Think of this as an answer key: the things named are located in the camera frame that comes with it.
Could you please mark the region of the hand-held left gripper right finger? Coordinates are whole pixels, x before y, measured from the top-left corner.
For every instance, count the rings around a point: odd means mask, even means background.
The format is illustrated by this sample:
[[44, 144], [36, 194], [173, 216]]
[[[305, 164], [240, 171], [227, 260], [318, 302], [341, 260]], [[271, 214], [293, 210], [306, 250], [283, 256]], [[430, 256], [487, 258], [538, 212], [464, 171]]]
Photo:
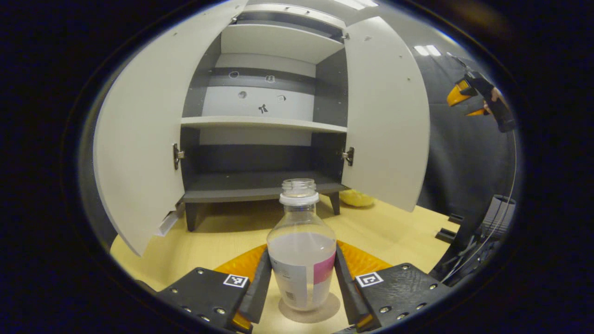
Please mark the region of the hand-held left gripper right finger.
[[411, 263], [388, 264], [337, 241], [337, 281], [349, 323], [346, 333], [371, 333], [428, 313], [452, 288]]

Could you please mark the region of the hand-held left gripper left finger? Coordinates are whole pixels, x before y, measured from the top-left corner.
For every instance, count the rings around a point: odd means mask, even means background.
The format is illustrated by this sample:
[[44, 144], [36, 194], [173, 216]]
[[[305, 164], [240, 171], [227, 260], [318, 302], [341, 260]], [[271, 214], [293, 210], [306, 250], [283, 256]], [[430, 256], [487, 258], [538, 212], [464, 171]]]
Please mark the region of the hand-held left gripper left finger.
[[155, 297], [206, 325], [250, 334], [260, 322], [271, 272], [269, 250], [263, 244], [213, 270], [194, 268]]

